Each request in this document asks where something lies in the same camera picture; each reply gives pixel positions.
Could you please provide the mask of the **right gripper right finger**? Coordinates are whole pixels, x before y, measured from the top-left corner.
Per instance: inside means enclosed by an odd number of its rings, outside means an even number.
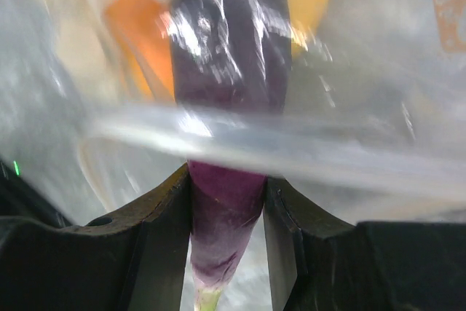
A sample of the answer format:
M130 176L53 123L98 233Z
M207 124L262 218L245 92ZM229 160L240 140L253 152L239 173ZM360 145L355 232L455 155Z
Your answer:
M348 224L286 180L265 189L274 310L463 310L465 225Z

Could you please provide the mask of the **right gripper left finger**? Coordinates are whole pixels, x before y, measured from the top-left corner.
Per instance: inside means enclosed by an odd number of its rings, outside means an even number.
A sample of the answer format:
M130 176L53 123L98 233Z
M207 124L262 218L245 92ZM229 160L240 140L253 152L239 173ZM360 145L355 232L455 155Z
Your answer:
M1 167L3 310L178 310L191 226L177 169L118 210L73 225Z

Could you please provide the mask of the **polka dot zip bag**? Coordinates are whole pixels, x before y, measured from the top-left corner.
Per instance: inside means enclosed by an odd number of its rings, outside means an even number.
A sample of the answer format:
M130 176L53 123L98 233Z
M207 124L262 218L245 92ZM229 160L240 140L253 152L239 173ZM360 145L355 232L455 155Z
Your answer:
M1 158L73 221L191 160L284 178L349 223L465 220L465 0L329 0L278 114L128 90L112 1L1 0ZM156 1L170 40L177 0Z

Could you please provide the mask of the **orange fake orange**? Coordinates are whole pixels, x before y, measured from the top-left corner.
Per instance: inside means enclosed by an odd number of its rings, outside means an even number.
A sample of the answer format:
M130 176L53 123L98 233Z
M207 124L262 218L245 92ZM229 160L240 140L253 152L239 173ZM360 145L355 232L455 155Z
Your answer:
M114 0L103 14L130 70L124 86L146 101L173 102L173 64L164 23L168 5L156 0Z

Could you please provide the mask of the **purple fake eggplant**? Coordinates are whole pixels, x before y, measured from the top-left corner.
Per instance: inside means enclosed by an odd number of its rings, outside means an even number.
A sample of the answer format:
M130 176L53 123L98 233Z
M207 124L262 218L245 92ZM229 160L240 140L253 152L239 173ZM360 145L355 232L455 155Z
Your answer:
M281 113L291 70L287 0L177 0L169 36L178 102ZM266 176L191 160L196 310L214 310L264 204Z

